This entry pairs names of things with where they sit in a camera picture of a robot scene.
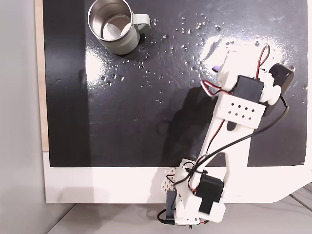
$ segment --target purple object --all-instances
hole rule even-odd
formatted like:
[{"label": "purple object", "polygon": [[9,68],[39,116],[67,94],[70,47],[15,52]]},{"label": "purple object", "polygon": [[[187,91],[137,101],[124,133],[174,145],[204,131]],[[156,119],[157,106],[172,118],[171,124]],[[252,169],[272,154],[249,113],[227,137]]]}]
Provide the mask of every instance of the purple object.
[{"label": "purple object", "polygon": [[218,72],[219,69],[220,69],[220,67],[221,67],[221,66],[217,66],[217,65],[216,65],[216,66],[213,67],[213,70],[214,70],[215,72]]}]

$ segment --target black wire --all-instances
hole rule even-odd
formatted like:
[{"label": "black wire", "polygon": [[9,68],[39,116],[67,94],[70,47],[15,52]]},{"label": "black wire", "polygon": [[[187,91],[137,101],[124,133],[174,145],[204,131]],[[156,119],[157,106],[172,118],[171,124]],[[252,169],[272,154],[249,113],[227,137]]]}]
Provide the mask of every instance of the black wire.
[{"label": "black wire", "polygon": [[164,222],[165,220],[164,220],[164,219],[161,219],[161,218],[160,218],[160,215],[161,215],[162,213],[165,213],[165,212],[166,212],[166,209],[162,210],[162,211],[159,212],[158,215],[157,215],[157,219],[158,219],[158,221],[161,222],[161,223]]},{"label": "black wire", "polygon": [[191,163],[191,164],[193,165],[193,167],[195,166],[194,163],[192,163],[191,161],[188,161],[188,162],[185,162],[185,163],[183,164],[182,168],[184,168],[184,166],[185,166],[186,164],[188,164],[188,163]]},{"label": "black wire", "polygon": [[251,133],[251,134],[249,134],[249,135],[247,135],[247,136],[242,137],[241,139],[238,139],[238,140],[236,140],[236,141],[233,141],[232,143],[229,143],[229,144],[227,144],[227,145],[225,145],[225,146],[219,148],[218,150],[212,152],[211,154],[207,155],[206,158],[205,158],[204,160],[202,160],[201,162],[199,162],[198,164],[195,165],[195,167],[188,173],[188,175],[187,175],[185,178],[183,178],[182,180],[179,180],[179,181],[175,182],[175,185],[180,184],[180,183],[184,182],[185,180],[187,180],[189,177],[191,177],[191,175],[193,175],[194,171],[196,171],[197,168],[198,168],[199,166],[201,166],[202,164],[204,164],[208,159],[210,159],[212,156],[216,155],[217,153],[219,153],[219,152],[225,150],[226,148],[231,147],[232,145],[235,145],[235,144],[237,144],[237,143],[240,143],[240,142],[243,141],[243,140],[246,140],[246,139],[248,139],[248,138],[251,138],[251,137],[253,137],[253,136],[256,136],[256,135],[258,135],[258,134],[260,134],[260,133],[262,133],[262,132],[268,130],[269,128],[271,128],[271,127],[274,126],[275,124],[277,124],[277,123],[287,114],[287,112],[288,112],[288,110],[289,110],[289,106],[287,105],[287,102],[285,101],[284,97],[283,97],[282,95],[280,95],[279,98],[282,100],[282,102],[283,102],[283,104],[284,104],[284,106],[285,106],[285,110],[284,110],[284,112],[283,112],[276,120],[274,120],[274,121],[273,121],[271,124],[269,124],[268,126],[262,128],[262,129],[260,129],[259,131],[253,132],[253,133]]}]

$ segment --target wooden edge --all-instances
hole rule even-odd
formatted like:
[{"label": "wooden edge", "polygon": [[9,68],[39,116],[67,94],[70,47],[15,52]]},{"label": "wooden edge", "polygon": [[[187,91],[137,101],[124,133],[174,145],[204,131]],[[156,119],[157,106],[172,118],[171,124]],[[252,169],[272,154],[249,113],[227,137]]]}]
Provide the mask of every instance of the wooden edge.
[{"label": "wooden edge", "polygon": [[42,151],[49,151],[48,115],[45,90],[45,56],[44,56],[44,34],[43,34],[43,2],[35,0],[35,24],[37,45],[37,69],[39,87],[39,107],[41,123]]}]

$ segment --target black surface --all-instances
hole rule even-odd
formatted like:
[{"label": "black surface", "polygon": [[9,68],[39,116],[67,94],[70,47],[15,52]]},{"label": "black surface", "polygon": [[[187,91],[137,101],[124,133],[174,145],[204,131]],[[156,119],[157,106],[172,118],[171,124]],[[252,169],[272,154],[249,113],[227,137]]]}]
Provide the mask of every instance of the black surface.
[{"label": "black surface", "polygon": [[[211,69],[223,61],[224,56],[218,58],[221,52],[232,45],[256,46],[256,41],[271,46],[266,63],[271,59],[296,71],[285,93],[289,113],[252,138],[248,165],[304,163],[305,0],[129,0],[133,12],[149,14],[153,23],[140,45],[123,57],[109,53],[89,30],[87,11],[92,2],[43,1],[52,167],[160,167],[197,158],[216,101],[201,90],[199,75],[213,81]],[[278,103],[260,128],[282,111]],[[215,158],[212,165],[222,166],[224,159]]]}]

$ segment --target white surface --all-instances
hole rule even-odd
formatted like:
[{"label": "white surface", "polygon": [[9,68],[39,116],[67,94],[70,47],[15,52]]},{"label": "white surface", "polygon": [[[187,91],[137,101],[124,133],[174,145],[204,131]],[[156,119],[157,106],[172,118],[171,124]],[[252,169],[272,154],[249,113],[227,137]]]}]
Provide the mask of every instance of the white surface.
[{"label": "white surface", "polygon": [[[312,207],[311,193],[300,189],[294,195]],[[193,226],[192,230],[159,223],[156,215],[162,209],[164,206],[157,204],[77,204],[49,234],[311,233],[312,213],[289,196],[272,204],[226,204],[221,223],[201,224]]]},{"label": "white surface", "polygon": [[34,1],[0,1],[0,28],[0,233],[45,234],[73,205],[44,199]]}]

